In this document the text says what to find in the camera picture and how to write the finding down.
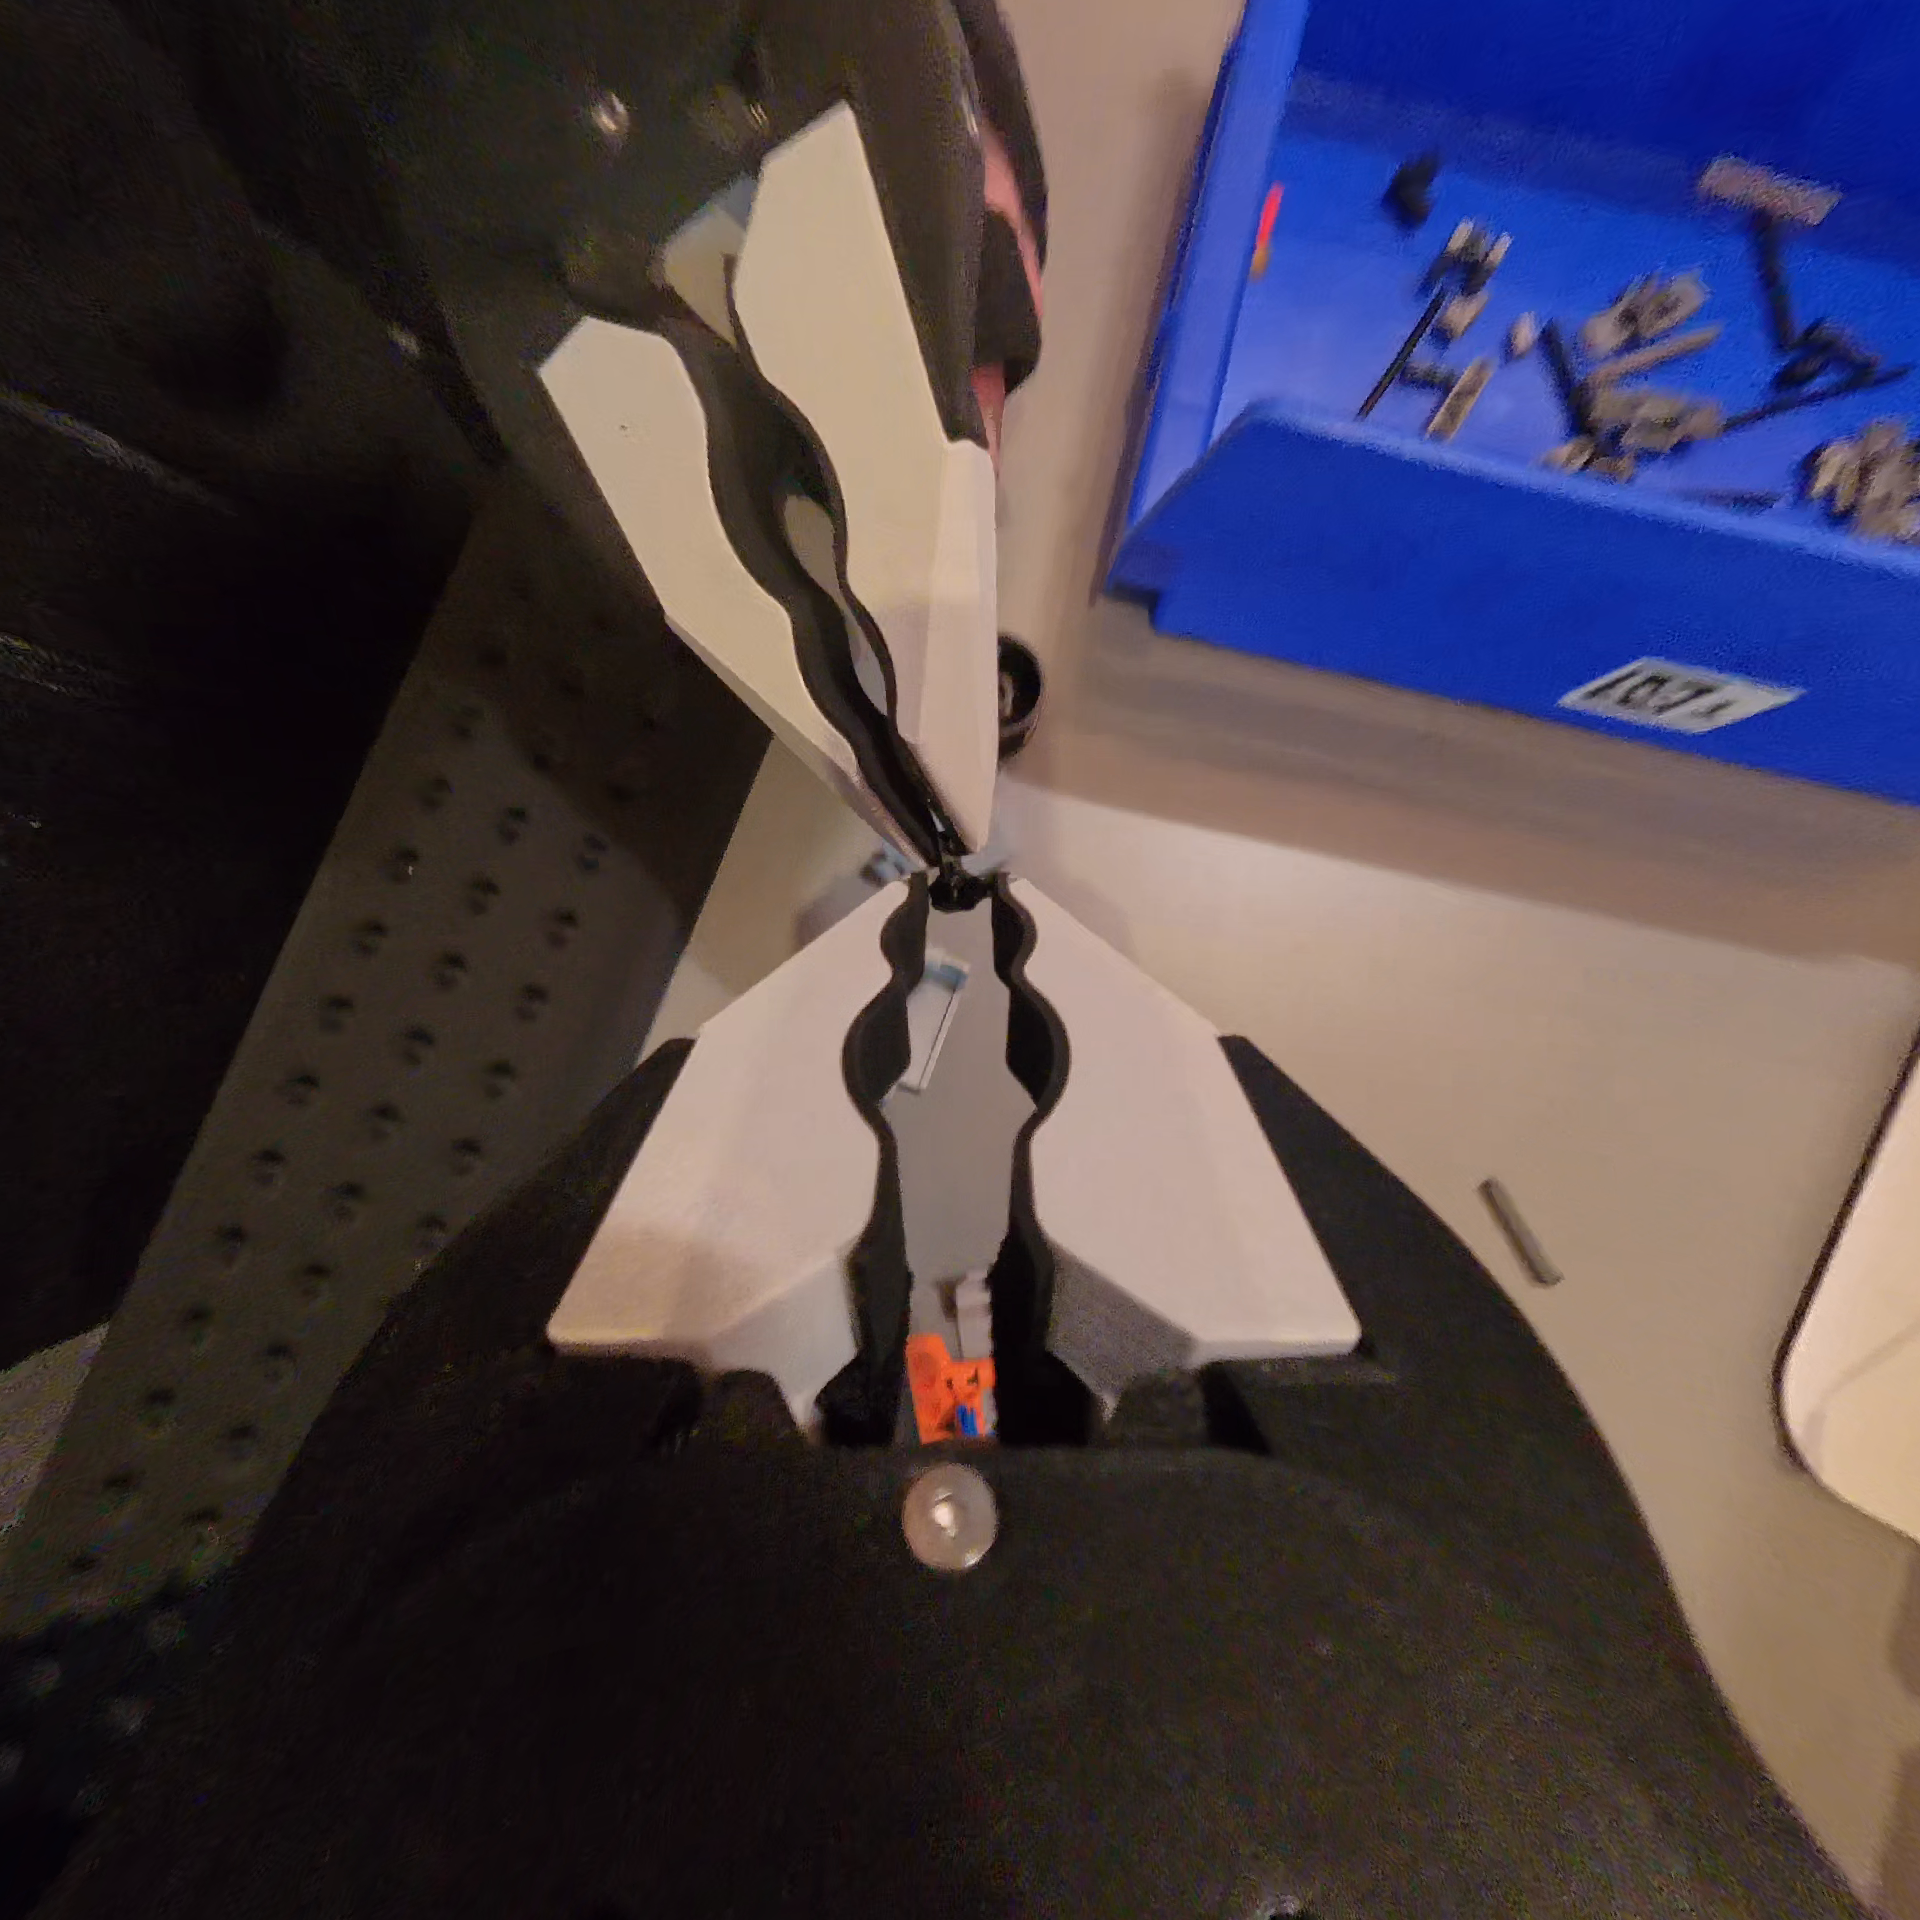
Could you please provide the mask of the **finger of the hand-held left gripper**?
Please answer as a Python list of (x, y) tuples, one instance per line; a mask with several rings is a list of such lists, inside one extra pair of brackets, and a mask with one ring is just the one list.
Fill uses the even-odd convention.
[(943, 422), (847, 103), (761, 163), (726, 300), (824, 483), (860, 734), (935, 847), (976, 855), (998, 776), (993, 468)]
[(847, 582), (824, 453), (736, 322), (751, 189), (708, 200), (540, 368), (668, 628), (912, 866), (945, 813), (896, 725), (896, 663)]

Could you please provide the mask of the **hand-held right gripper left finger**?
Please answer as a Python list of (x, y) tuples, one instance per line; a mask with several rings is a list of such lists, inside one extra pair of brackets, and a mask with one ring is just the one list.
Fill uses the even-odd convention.
[(919, 976), (921, 883), (893, 879), (657, 1050), (677, 1072), (546, 1320), (558, 1354), (765, 1376), (822, 1431), (862, 1349), (853, 1261)]

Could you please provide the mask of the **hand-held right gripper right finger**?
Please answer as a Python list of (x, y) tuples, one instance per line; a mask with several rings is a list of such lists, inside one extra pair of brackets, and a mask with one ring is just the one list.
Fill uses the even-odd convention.
[(1021, 878), (991, 887), (1015, 1135), (991, 1264), (998, 1440), (1070, 1446), (1159, 1376), (1343, 1359), (1360, 1318), (1241, 1067), (1252, 1051)]

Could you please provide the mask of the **grey orange brick assembly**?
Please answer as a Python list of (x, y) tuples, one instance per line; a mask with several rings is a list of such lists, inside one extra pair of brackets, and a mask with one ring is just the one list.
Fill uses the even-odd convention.
[(986, 1446), (998, 1440), (985, 1266), (914, 1284), (903, 1366), (909, 1426), (921, 1446)]

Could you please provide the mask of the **blue plastic bin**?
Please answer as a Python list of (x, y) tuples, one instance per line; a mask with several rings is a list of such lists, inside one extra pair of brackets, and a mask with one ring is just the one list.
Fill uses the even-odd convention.
[[(1109, 588), (1237, 653), (1914, 804), (1914, 30), (1242, 5)], [(1583, 354), (1588, 316), (1679, 272), (1711, 290), (1688, 327)], [(1620, 485), (1538, 467), (1607, 386), (1726, 427)]]

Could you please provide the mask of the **person's left hand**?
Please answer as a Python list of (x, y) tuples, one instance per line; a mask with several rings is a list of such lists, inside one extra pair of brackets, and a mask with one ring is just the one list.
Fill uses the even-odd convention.
[(1039, 360), (1041, 262), (1013, 155), (990, 126), (980, 127), (978, 148), (982, 218), (972, 382), (990, 454), (998, 462), (1006, 403)]

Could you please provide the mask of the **short dark grey axle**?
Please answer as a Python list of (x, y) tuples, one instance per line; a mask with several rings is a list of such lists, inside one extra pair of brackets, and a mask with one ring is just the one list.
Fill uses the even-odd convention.
[(1548, 1252), (1544, 1242), (1522, 1214), (1513, 1191), (1497, 1178), (1486, 1178), (1479, 1181), (1479, 1198), (1528, 1282), (1541, 1288), (1564, 1284), (1566, 1275), (1560, 1264)]

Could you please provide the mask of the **black foam mat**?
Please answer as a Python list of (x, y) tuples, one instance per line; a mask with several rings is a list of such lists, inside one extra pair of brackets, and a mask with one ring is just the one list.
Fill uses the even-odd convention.
[(762, 755), (637, 582), (501, 478), (127, 1291), (5, 1387), (5, 1915), (393, 1300), (632, 1067)]

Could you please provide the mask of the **long thin black axle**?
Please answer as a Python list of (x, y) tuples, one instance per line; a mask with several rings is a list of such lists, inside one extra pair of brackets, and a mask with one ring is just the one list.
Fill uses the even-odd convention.
[(1401, 382), (1401, 378), (1410, 368), (1410, 360), (1415, 358), (1416, 350), (1422, 348), (1424, 338), (1429, 336), (1429, 331), (1433, 330), (1433, 325), (1438, 322), (1440, 314), (1445, 310), (1445, 306), (1449, 302), (1450, 302), (1450, 293), (1449, 293), (1446, 286), (1440, 286), (1431, 294), (1431, 300), (1424, 306), (1424, 314), (1413, 322), (1407, 336), (1393, 350), (1391, 358), (1388, 360), (1388, 365), (1375, 378), (1373, 386), (1362, 398), (1362, 403), (1356, 411), (1356, 420), (1367, 420), (1373, 414), (1373, 408), (1377, 406), (1377, 403)]

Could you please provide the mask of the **white board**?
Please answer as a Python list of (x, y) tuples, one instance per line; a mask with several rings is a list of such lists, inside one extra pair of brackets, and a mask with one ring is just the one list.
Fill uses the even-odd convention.
[(1788, 1456), (1917, 1538), (1917, 1044), (1841, 1198), (1773, 1363)]

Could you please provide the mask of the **grey bent liftarm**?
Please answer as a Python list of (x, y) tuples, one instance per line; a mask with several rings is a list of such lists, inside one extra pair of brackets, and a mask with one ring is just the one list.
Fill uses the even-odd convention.
[(1726, 414), (1713, 399), (1653, 389), (1575, 389), (1570, 439), (1548, 447), (1538, 467), (1625, 483), (1639, 467), (1713, 442)]
[(1578, 348), (1599, 360), (1655, 346), (1688, 327), (1709, 298), (1711, 290), (1698, 272), (1646, 275), (1582, 322)]

